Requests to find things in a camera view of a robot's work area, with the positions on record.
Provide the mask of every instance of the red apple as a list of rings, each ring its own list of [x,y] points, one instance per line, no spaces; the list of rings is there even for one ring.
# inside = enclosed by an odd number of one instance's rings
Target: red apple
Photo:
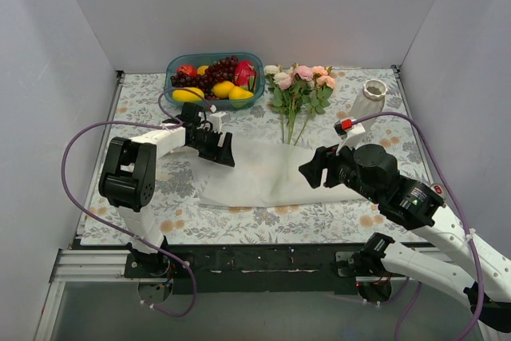
[[[189,64],[183,64],[181,67],[179,67],[177,69],[177,72],[185,73],[188,76],[196,76],[197,75],[197,70],[195,69],[195,67],[193,65],[189,65]]]

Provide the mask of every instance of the pink flower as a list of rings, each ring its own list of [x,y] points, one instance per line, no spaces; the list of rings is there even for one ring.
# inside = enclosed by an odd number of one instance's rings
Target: pink flower
[[[295,75],[300,76],[303,80],[309,81],[312,80],[314,77],[314,73],[312,72],[312,69],[307,67],[306,65],[299,65],[295,68],[295,72],[293,72]]]
[[[273,82],[279,86],[281,90],[291,87],[293,79],[285,72],[279,72],[273,77]]]
[[[330,76],[320,76],[316,81],[319,85],[326,85],[332,89],[337,85],[337,81],[335,81],[335,79]]]
[[[312,67],[312,72],[314,72],[314,75],[328,76],[328,71],[322,65],[317,65],[316,67]]]

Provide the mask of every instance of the red grapes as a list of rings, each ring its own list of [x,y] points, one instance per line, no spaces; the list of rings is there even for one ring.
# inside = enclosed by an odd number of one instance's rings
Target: red grapes
[[[206,70],[204,75],[189,76],[179,71],[175,76],[171,76],[172,87],[196,87],[202,92],[207,100],[219,100],[212,92],[212,88],[216,83],[234,78],[234,70],[238,65],[236,56],[225,57],[220,61],[214,61]]]

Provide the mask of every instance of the floral tablecloth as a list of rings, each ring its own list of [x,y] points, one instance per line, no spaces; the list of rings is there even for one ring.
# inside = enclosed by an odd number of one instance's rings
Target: floral tablecloth
[[[327,113],[309,121],[299,145],[315,149],[339,143],[333,124],[347,116],[364,81],[377,78],[389,87],[384,110],[406,113],[402,95],[391,69],[335,69],[337,86]],[[159,125],[165,119],[156,100],[164,86],[162,73],[126,75],[114,120],[138,121]],[[231,121],[223,128],[234,137],[281,142],[279,114],[270,110],[267,91],[251,109],[232,111]],[[178,108],[164,103],[169,112]],[[303,124],[298,117],[295,131]],[[113,137],[133,137],[144,132],[130,126],[114,126]],[[427,180],[423,159],[411,127],[397,117],[381,117],[373,125],[365,142],[379,143],[398,158],[401,172]],[[364,200],[339,204],[291,205],[278,208],[219,208],[199,206],[188,155],[173,153],[159,159],[156,191],[149,205],[157,217],[169,244],[271,244],[365,242],[373,232],[382,232],[398,241],[423,241],[404,228],[378,214],[376,205]],[[124,222],[115,208],[97,191],[90,210],[117,225]],[[81,244],[126,244],[129,238],[87,218]]]

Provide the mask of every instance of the white wall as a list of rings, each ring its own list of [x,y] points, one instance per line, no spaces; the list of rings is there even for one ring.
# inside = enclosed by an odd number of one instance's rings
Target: white wall
[[[403,63],[471,227],[511,256],[511,0],[436,0]]]
[[[114,68],[164,72],[181,54],[400,64],[433,0],[78,0]]]
[[[79,218],[62,191],[61,155],[80,127],[106,118],[115,72],[76,0],[0,0],[0,26],[0,339],[27,340]],[[100,135],[71,159],[79,200]]]

